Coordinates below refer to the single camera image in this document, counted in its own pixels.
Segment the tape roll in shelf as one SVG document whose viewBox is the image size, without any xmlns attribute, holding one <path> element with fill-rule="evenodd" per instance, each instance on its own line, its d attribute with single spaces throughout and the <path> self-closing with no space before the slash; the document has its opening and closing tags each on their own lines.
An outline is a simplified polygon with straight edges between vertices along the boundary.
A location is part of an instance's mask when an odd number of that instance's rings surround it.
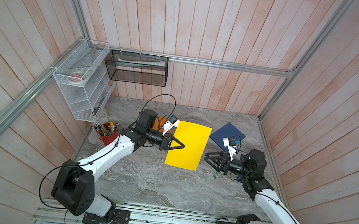
<svg viewBox="0 0 359 224">
<path fill-rule="evenodd" d="M 88 80 L 89 74 L 83 70 L 73 71 L 67 76 L 67 81 L 73 85 L 83 85 L 86 84 Z"/>
</svg>

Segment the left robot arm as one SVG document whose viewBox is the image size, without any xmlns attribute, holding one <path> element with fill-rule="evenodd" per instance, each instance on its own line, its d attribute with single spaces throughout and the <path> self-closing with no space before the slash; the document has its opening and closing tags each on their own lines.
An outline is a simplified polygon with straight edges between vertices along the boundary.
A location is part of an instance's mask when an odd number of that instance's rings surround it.
<svg viewBox="0 0 359 224">
<path fill-rule="evenodd" d="M 95 193 L 95 183 L 104 172 L 147 142 L 156 144 L 160 151 L 181 150 L 185 145 L 169 131 L 179 126 L 180 120 L 169 116 L 162 128 L 154 129 L 158 115 L 143 110 L 137 120 L 123 129 L 117 138 L 102 150 L 79 160 L 67 160 L 61 167 L 51 190 L 51 197 L 75 216 L 95 215 L 107 224 L 113 223 L 115 203 Z"/>
</svg>

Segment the orange paper document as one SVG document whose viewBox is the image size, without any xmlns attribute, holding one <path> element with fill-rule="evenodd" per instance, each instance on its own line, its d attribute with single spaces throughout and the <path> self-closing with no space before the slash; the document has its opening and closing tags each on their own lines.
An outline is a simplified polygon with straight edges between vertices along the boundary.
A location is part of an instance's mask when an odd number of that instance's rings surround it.
<svg viewBox="0 0 359 224">
<path fill-rule="evenodd" d="M 157 119 L 155 120 L 154 126 L 153 126 L 153 130 L 157 130 L 159 133 L 162 134 L 162 131 L 163 131 L 162 127 L 163 127 L 163 125 L 164 125 L 164 123 L 166 122 L 167 119 L 168 119 L 167 115 L 165 115 L 165 116 L 163 116 L 161 118 L 157 117 Z M 167 133 L 174 134 L 174 129 L 175 128 L 172 128 Z"/>
</svg>

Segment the blue paper document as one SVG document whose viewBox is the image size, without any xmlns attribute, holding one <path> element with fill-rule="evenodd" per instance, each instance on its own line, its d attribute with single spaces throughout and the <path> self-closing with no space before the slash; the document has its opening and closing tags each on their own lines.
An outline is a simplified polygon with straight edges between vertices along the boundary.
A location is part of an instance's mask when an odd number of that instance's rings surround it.
<svg viewBox="0 0 359 224">
<path fill-rule="evenodd" d="M 213 142 L 215 142 L 226 153 L 228 152 L 228 148 L 224 146 L 223 139 L 231 137 L 239 141 L 246 138 L 246 136 L 230 122 L 210 135 L 210 139 L 212 139 Z"/>
</svg>

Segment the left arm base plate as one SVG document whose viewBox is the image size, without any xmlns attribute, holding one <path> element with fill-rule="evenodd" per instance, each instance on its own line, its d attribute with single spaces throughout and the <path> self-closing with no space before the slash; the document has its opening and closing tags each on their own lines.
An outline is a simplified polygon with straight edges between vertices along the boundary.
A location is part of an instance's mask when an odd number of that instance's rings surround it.
<svg viewBox="0 0 359 224">
<path fill-rule="evenodd" d="M 130 216 L 130 210 L 119 209 L 116 205 L 112 205 L 109 212 L 103 217 L 86 212 L 82 222 L 84 224 L 128 224 Z"/>
</svg>

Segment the dark navy book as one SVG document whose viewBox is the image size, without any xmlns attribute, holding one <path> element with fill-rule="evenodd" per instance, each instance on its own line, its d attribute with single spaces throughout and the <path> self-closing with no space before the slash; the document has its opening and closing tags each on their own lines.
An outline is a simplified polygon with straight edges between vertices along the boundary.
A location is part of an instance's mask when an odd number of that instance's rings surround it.
<svg viewBox="0 0 359 224">
<path fill-rule="evenodd" d="M 248 159 L 249 159 L 249 156 L 247 154 L 242 154 L 240 156 L 240 162 L 242 164 L 242 170 L 237 174 L 237 181 L 238 182 L 241 182 L 244 175 L 245 175 L 245 171 L 247 169 L 245 164 L 247 163 Z"/>
</svg>

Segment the red pen holder cup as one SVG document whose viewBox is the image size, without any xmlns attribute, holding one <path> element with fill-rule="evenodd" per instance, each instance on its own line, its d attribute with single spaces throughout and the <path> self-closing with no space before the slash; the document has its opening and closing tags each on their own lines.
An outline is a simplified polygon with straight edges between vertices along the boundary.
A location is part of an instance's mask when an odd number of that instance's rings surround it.
<svg viewBox="0 0 359 224">
<path fill-rule="evenodd" d="M 104 132 L 100 135 L 100 141 L 107 146 L 117 140 L 119 132 L 117 127 L 115 125 L 112 127 L 110 123 L 103 124 L 103 128 Z"/>
</svg>

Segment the yellow paper document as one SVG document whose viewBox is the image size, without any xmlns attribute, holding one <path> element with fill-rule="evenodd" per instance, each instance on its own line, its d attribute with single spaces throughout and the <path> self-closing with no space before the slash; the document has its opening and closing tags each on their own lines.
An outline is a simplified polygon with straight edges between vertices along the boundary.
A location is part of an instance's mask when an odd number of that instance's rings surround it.
<svg viewBox="0 0 359 224">
<path fill-rule="evenodd" d="M 174 137 L 184 144 L 183 149 L 169 150 L 165 164 L 196 171 L 205 151 L 212 128 L 181 121 Z"/>
</svg>

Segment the paper in black basket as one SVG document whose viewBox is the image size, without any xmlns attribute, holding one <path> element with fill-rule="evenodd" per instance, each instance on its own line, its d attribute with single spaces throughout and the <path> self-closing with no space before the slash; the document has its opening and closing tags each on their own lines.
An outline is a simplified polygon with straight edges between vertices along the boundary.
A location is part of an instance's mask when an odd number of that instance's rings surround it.
<svg viewBox="0 0 359 224">
<path fill-rule="evenodd" d="M 142 60 L 126 60 L 118 58 L 116 64 L 122 67 L 132 67 L 132 68 L 142 68 L 147 70 L 157 70 L 164 69 L 164 64 L 162 62 L 154 62 L 154 61 L 142 61 Z"/>
</svg>

